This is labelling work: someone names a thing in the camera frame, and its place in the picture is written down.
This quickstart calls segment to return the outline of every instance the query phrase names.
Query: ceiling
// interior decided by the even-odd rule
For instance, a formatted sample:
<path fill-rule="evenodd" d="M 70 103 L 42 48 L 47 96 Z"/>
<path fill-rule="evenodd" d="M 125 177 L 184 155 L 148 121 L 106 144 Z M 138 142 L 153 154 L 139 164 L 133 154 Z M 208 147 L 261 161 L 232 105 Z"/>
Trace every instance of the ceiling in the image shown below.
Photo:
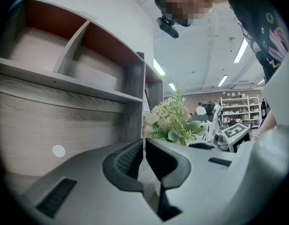
<path fill-rule="evenodd" d="M 204 19 L 195 20 L 188 28 L 175 25 L 179 38 L 161 31 L 156 19 L 161 12 L 154 0 L 135 0 L 152 19 L 154 56 L 165 71 L 164 92 L 173 83 L 187 94 L 229 90 L 239 82 L 254 82 L 263 76 L 263 68 L 247 47 L 239 63 L 233 63 L 242 43 L 242 31 L 229 5 L 219 5 Z M 228 75 L 222 87 L 217 87 Z"/>

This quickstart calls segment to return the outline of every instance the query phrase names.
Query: brick wall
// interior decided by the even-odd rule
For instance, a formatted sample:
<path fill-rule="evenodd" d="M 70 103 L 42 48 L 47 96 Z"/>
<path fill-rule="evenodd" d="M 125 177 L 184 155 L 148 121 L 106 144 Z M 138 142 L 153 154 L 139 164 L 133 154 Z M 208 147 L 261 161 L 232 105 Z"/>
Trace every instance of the brick wall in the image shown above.
<path fill-rule="evenodd" d="M 261 93 L 261 90 L 250 90 L 250 91 L 240 91 L 241 94 L 245 93 L 246 96 L 249 97 L 256 97 L 259 96 L 260 102 L 263 99 L 263 95 Z M 236 98 L 238 98 L 238 91 L 234 91 Z M 195 114 L 195 109 L 198 107 L 198 102 L 201 103 L 209 103 L 209 102 L 217 102 L 217 100 L 220 101 L 220 97 L 223 99 L 232 98 L 232 92 L 226 92 L 223 94 L 222 92 L 212 92 L 212 93 L 203 93 L 203 94 L 193 94 L 193 95 L 186 95 L 186 106 L 189 109 L 190 113 Z"/>

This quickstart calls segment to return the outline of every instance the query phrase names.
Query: white storage rack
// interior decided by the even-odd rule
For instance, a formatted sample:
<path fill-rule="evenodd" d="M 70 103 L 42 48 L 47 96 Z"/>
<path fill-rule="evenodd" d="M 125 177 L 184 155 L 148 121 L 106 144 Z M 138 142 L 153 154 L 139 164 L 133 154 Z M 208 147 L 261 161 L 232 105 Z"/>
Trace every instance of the white storage rack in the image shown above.
<path fill-rule="evenodd" d="M 262 122 L 261 114 L 261 104 L 259 101 L 259 96 L 256 97 L 245 97 L 245 98 L 229 98 L 222 99 L 220 98 L 222 104 L 222 122 L 224 122 L 225 117 L 233 117 L 234 119 L 238 118 L 238 115 L 248 114 L 248 120 L 243 121 L 252 121 L 252 128 L 259 128 Z M 239 112 L 239 109 L 245 109 L 245 112 Z M 227 110 L 232 111 L 233 113 L 224 114 Z"/>

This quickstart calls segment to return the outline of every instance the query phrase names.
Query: white wall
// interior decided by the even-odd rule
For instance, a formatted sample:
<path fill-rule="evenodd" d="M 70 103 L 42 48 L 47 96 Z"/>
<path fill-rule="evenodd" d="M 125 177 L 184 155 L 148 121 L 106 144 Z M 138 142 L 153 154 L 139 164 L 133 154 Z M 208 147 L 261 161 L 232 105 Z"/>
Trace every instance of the white wall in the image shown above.
<path fill-rule="evenodd" d="M 88 17 L 154 65 L 152 21 L 134 0 L 45 0 Z"/>

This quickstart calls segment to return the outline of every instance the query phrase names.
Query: fluorescent light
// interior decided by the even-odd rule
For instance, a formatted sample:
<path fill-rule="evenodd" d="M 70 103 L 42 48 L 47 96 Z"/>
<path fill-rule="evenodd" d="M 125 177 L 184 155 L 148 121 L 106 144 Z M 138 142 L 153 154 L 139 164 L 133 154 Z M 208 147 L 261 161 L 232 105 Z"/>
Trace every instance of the fluorescent light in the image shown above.
<path fill-rule="evenodd" d="M 169 83 L 170 87 L 172 88 L 172 90 L 176 90 L 176 87 L 173 85 L 173 83 Z"/>
<path fill-rule="evenodd" d="M 242 58 L 242 56 L 243 56 L 243 54 L 244 54 L 244 52 L 246 50 L 247 45 L 248 45 L 247 41 L 243 38 L 242 45 L 240 47 L 240 50 L 238 52 L 237 57 L 235 58 L 234 63 L 238 63 L 240 61 L 240 59 Z"/>
<path fill-rule="evenodd" d="M 155 59 L 154 59 L 154 68 L 158 71 L 160 75 L 165 75 L 163 69 Z"/>
<path fill-rule="evenodd" d="M 221 82 L 218 84 L 218 87 L 221 87 L 221 85 L 223 85 L 224 81 L 228 78 L 227 75 L 224 75 Z"/>
<path fill-rule="evenodd" d="M 258 85 L 261 84 L 261 83 L 264 82 L 264 81 L 265 81 L 265 79 L 262 79 L 260 82 L 258 82 Z"/>

